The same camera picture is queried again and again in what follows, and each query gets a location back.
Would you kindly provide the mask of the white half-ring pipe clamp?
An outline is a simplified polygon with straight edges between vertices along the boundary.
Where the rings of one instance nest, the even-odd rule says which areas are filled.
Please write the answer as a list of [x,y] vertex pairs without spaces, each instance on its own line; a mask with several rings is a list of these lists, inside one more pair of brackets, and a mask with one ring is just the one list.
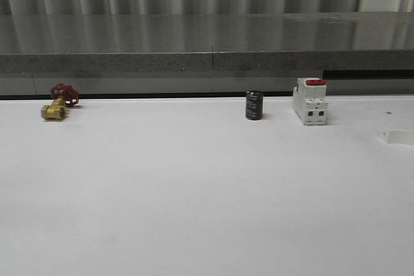
[[385,130],[380,133],[385,143],[395,143],[414,146],[414,132],[400,130]]

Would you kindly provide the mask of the black cylindrical capacitor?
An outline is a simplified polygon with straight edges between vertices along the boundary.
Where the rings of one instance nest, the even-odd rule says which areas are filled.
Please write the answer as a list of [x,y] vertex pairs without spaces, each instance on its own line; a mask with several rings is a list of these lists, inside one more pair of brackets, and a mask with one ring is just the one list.
[[263,93],[258,90],[246,92],[245,117],[260,120],[263,117]]

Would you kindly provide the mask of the grey stone counter ledge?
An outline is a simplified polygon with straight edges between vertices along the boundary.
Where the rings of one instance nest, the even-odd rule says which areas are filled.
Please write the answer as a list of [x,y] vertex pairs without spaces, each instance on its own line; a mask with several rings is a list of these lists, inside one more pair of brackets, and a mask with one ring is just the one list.
[[40,76],[297,76],[413,70],[401,13],[2,16],[1,72]]

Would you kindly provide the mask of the brass valve red handwheel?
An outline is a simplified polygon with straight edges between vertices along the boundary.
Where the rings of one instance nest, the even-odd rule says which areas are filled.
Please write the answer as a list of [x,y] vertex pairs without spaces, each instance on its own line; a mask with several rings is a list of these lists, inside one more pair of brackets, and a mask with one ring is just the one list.
[[44,105],[41,109],[41,117],[44,120],[64,120],[67,108],[73,107],[79,102],[79,93],[71,85],[59,83],[50,90],[53,102]]

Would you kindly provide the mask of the white circuit breaker red switch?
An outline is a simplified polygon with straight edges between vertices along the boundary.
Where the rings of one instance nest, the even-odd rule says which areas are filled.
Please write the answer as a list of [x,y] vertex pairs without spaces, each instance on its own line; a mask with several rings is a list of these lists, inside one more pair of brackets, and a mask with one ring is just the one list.
[[328,102],[326,80],[298,78],[293,89],[292,108],[303,125],[325,125]]

